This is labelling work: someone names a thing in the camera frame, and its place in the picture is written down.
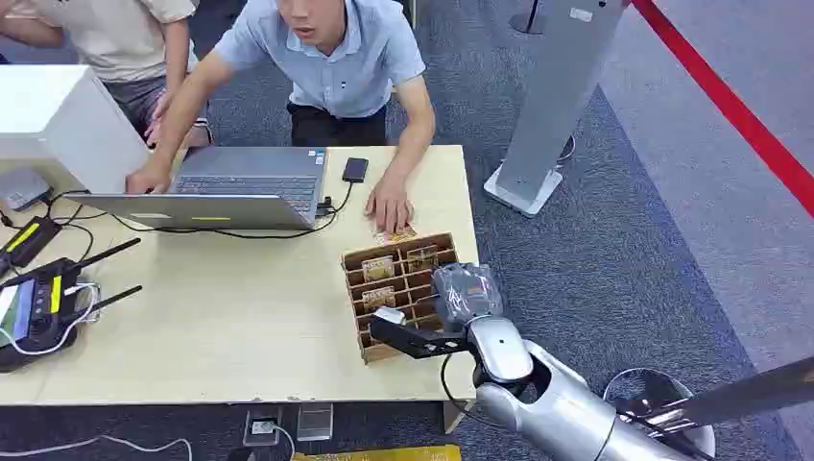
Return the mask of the person's left hand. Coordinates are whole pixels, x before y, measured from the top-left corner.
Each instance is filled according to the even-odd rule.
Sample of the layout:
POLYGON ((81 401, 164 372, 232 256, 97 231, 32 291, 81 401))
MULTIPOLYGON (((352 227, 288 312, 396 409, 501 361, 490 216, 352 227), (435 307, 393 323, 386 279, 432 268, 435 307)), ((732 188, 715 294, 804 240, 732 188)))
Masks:
POLYGON ((413 216, 413 206, 406 190, 406 179, 383 176, 372 189, 364 214, 373 220, 379 231, 387 233, 403 231, 413 216))

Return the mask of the person's right hand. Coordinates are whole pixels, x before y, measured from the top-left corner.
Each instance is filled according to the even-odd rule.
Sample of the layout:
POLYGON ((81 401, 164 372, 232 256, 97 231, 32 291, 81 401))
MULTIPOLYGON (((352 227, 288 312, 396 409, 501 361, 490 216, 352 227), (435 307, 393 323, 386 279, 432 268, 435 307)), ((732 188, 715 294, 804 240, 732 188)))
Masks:
POLYGON ((171 183, 171 164, 162 159, 151 159, 126 177, 128 194, 162 194, 171 183))

